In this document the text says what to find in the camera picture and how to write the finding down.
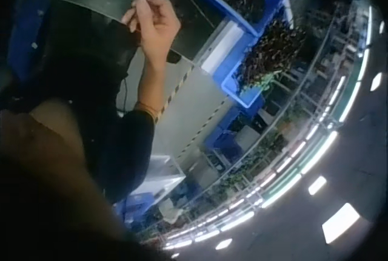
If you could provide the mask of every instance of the fingers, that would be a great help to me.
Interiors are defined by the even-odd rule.
[[[136,14],[140,23],[142,36],[152,36],[155,32],[151,7],[146,0],[136,2]]]
[[[165,18],[178,19],[170,0],[147,0],[147,2],[151,3],[151,5],[157,6],[160,14]]]
[[[131,8],[130,10],[128,10],[121,18],[121,23],[128,25],[128,23],[131,21],[135,13],[136,13],[136,9],[134,8]]]

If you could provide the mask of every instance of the yellow and black striped tape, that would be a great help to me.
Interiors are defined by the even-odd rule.
[[[166,111],[166,109],[168,108],[168,106],[170,105],[171,101],[173,100],[173,98],[175,97],[175,95],[178,93],[179,89],[183,86],[183,84],[185,83],[185,81],[188,79],[189,75],[193,72],[195,68],[195,65],[192,65],[190,67],[190,69],[187,71],[186,74],[184,74],[182,80],[179,82],[179,84],[175,87],[174,91],[171,93],[171,95],[168,97],[166,103],[164,104],[162,110],[160,110],[160,113],[158,114],[158,116],[156,117],[156,120],[155,122],[158,122],[160,117],[162,116],[162,114]]]
[[[213,117],[217,114],[217,112],[220,110],[220,108],[222,107],[222,105],[224,105],[224,103],[226,102],[227,100],[227,97],[221,102],[221,104],[213,111],[212,115],[206,120],[206,122],[202,125],[202,127],[200,128],[200,130],[195,134],[195,136],[191,139],[191,141],[187,144],[187,146],[182,150],[182,152],[180,153],[180,155],[177,157],[177,159],[179,159],[180,157],[183,156],[183,154],[185,153],[185,151],[187,151],[187,149],[194,143],[194,141],[196,140],[196,138],[198,138],[198,136],[200,135],[200,133],[204,130],[204,128],[211,122],[211,120],[213,119]]]

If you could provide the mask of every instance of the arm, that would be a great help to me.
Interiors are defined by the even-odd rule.
[[[158,116],[163,107],[165,78],[165,63],[154,67],[148,60],[145,61],[135,109],[147,111],[153,119]]]
[[[122,23],[131,32],[140,32],[146,58],[135,109],[144,110],[155,119],[164,104],[167,55],[181,24],[169,0],[135,0],[132,5]]]

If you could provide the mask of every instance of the person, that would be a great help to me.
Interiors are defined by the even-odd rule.
[[[125,227],[113,214],[111,204],[145,177],[155,118],[164,104],[167,54],[180,22],[169,0],[134,0],[122,23],[140,35],[146,58],[133,111],[123,118],[112,116],[112,112],[116,115],[112,102],[120,81],[109,81],[96,66],[90,66],[93,70],[84,68],[94,62],[78,55],[76,70],[71,66],[74,57],[57,59],[55,80],[49,70],[28,87],[29,92],[36,92],[30,96],[33,104],[22,104],[25,112],[15,112],[18,108],[1,111],[0,222],[9,244],[18,243],[22,236],[39,244],[35,253],[46,254],[43,245],[58,248],[59,239],[66,238],[74,240],[74,246],[83,243],[83,249],[87,248],[85,243],[105,244],[93,245],[95,254],[115,247],[113,256],[132,249],[142,260],[157,256],[142,251],[137,243],[121,247]],[[89,77],[72,78],[78,69],[97,73],[92,76],[97,83],[91,85],[104,85],[89,90]],[[88,122],[91,124],[83,130]],[[104,128],[94,132],[99,124]],[[91,132],[95,133],[94,141],[87,138]],[[94,174],[90,161],[96,165]]]

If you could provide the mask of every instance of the ceiling light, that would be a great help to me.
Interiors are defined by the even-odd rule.
[[[211,217],[211,218],[207,219],[206,222],[210,223],[210,222],[216,220],[217,218],[218,218],[218,215],[215,215],[214,217]]]
[[[212,231],[208,234],[202,235],[201,237],[195,238],[195,242],[198,243],[198,242],[205,241],[205,240],[210,239],[214,236],[217,236],[218,234],[219,234],[219,230]]]
[[[295,150],[295,152],[292,153],[291,157],[293,158],[293,157],[295,157],[296,155],[298,155],[299,152],[301,151],[301,149],[303,149],[303,147],[304,147],[305,145],[306,145],[306,142],[303,141],[303,142],[299,145],[299,147]]]
[[[224,214],[227,214],[229,212],[229,210],[228,209],[225,209],[224,211],[221,211],[219,214],[218,214],[218,216],[219,217],[222,217]]]
[[[270,206],[272,203],[277,201],[280,197],[282,197],[288,190],[290,190],[300,179],[302,178],[301,174],[297,174],[295,177],[291,179],[281,190],[279,190],[278,193],[276,193],[273,197],[270,199],[266,200],[263,205],[261,206],[262,208],[267,208]]]
[[[260,187],[265,187],[272,179],[276,177],[276,173],[272,173],[261,185]]]
[[[277,173],[280,173],[290,162],[291,162],[292,158],[291,157],[288,157],[284,163],[276,170]]]
[[[309,187],[310,195],[316,194],[324,185],[326,184],[326,179],[322,176],[319,176],[313,184]]]
[[[337,89],[336,89],[336,90],[340,90],[340,89],[341,89],[342,85],[343,85],[344,82],[345,82],[345,79],[346,79],[345,76],[342,76],[342,77],[341,77],[341,79],[340,79],[340,81],[339,81],[339,83],[338,83],[338,86],[337,86]]]
[[[217,245],[216,250],[222,250],[222,249],[227,248],[230,245],[231,242],[232,242],[232,239],[227,239],[227,240],[224,240],[224,241],[220,242]]]
[[[177,233],[177,234],[175,234],[175,235],[172,235],[172,236],[168,237],[167,240],[174,239],[175,237],[179,237],[181,234],[182,234],[182,233],[179,232],[179,233]]]
[[[221,231],[222,232],[228,231],[229,229],[232,229],[232,228],[246,222],[248,219],[251,219],[254,215],[255,215],[255,213],[253,211],[250,211],[247,214],[243,215],[242,217],[240,217],[240,218],[228,223],[227,225],[223,226],[221,228]]]
[[[381,84],[381,77],[382,77],[382,73],[379,73],[379,74],[377,74],[375,77],[374,77],[374,79],[373,79],[373,81],[372,81],[372,85],[371,85],[371,87],[370,87],[370,91],[374,91],[374,90],[376,90],[377,88],[378,88],[378,86],[380,86],[380,84]]]
[[[336,98],[337,98],[339,93],[340,93],[339,90],[334,91],[334,94],[333,94],[333,96],[330,99],[329,105],[332,105],[334,103],[334,101],[336,100]]]
[[[309,139],[311,139],[311,137],[315,134],[316,130],[318,129],[318,125],[314,125],[314,127],[311,129],[310,133],[308,134],[308,136],[306,137],[306,140],[308,141]]]
[[[183,242],[175,244],[174,248],[177,249],[177,248],[182,248],[182,247],[190,246],[192,243],[193,243],[193,241],[191,241],[191,240],[183,241]]]
[[[317,164],[317,162],[321,159],[321,157],[325,154],[325,152],[329,149],[329,147],[334,142],[335,138],[337,137],[338,132],[331,132],[327,140],[323,143],[319,151],[314,155],[314,157],[303,167],[301,173],[306,174],[310,171],[311,168],[314,167],[314,165]]]
[[[384,28],[386,26],[386,23],[383,21],[381,21],[380,23],[380,30],[379,30],[379,33],[382,34],[384,32]]]
[[[360,69],[360,73],[358,74],[357,81],[361,81],[364,74],[365,74],[365,70],[366,70],[366,67],[367,67],[368,61],[369,61],[369,52],[370,52],[369,49],[365,50],[363,63],[361,64],[361,69]]]
[[[237,206],[242,204],[244,201],[245,201],[245,199],[240,199],[238,202],[236,202],[236,203],[232,204],[231,206],[229,206],[229,209],[236,208]]]
[[[368,18],[368,31],[366,34],[366,45],[370,45],[370,42],[372,41],[372,6],[369,6],[369,18]]]
[[[356,100],[356,97],[357,97],[357,93],[358,91],[360,90],[360,86],[361,86],[361,82],[357,82],[356,83],[356,86],[354,87],[354,90],[353,90],[353,93],[352,95],[350,96],[350,100],[349,102],[347,103],[345,109],[344,109],[344,112],[342,113],[341,117],[339,118],[339,122],[340,123],[343,123],[348,115],[348,113],[350,112],[350,109],[352,108],[353,106],[353,103],[354,101]]]
[[[258,206],[262,202],[263,202],[263,199],[261,198],[258,201],[256,201],[253,205]]]
[[[330,244],[340,235],[346,232],[360,215],[349,203],[346,203],[335,215],[322,225],[327,244]]]

